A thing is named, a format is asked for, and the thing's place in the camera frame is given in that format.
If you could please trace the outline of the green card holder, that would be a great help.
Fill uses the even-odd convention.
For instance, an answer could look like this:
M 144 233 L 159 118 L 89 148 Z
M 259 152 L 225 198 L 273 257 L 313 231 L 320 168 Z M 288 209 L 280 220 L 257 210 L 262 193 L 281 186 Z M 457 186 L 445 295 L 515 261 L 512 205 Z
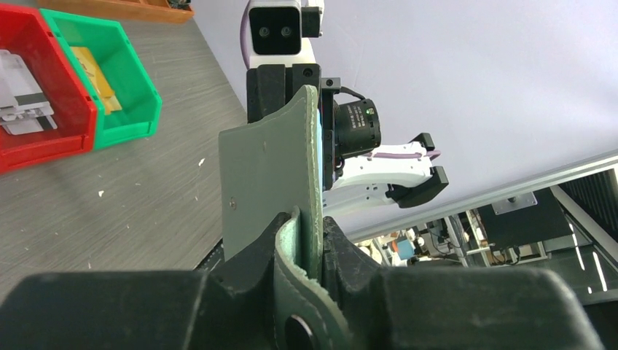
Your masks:
M 222 281 L 280 349 L 349 349 L 352 334 L 320 285 L 323 212 L 318 92 L 302 86 L 260 121 L 219 134 Z

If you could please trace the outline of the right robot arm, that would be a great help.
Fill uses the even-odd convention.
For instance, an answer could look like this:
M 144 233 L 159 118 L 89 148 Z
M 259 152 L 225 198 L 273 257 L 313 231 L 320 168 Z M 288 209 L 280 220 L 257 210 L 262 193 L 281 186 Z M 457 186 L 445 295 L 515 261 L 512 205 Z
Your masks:
M 321 76 L 315 63 L 267 64 L 246 73 L 248 117 L 261 120 L 291 101 L 303 86 L 317 89 L 317 150 L 322 206 L 327 216 L 396 205 L 409 209 L 428 203 L 449 181 L 429 133 L 405 144 L 382 144 L 375 103 Z

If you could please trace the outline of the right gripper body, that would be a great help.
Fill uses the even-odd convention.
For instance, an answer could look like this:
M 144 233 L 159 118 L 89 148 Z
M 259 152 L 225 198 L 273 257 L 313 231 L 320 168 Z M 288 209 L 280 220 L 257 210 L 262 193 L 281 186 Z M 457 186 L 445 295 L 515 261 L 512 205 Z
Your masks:
M 380 146 L 378 109 L 373 100 L 342 86 L 338 78 L 322 77 L 316 63 L 266 64 L 246 73 L 247 122 L 278 111 L 303 85 L 317 88 L 322 186 L 330 190 L 343 176 L 347 159 Z

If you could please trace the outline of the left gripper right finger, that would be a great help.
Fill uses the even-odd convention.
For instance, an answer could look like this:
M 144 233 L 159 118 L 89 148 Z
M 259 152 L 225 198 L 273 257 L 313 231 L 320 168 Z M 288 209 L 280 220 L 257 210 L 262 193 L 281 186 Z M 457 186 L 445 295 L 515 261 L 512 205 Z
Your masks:
M 324 219 L 323 280 L 347 349 L 602 349 L 574 292 L 540 268 L 385 267 Z

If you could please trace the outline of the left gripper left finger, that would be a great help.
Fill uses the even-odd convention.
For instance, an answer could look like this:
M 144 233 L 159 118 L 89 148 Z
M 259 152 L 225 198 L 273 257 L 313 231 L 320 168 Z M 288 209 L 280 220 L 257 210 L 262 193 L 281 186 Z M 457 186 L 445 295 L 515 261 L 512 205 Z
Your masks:
M 277 214 L 234 257 L 191 271 L 40 273 L 1 304 L 3 349 L 274 349 Z

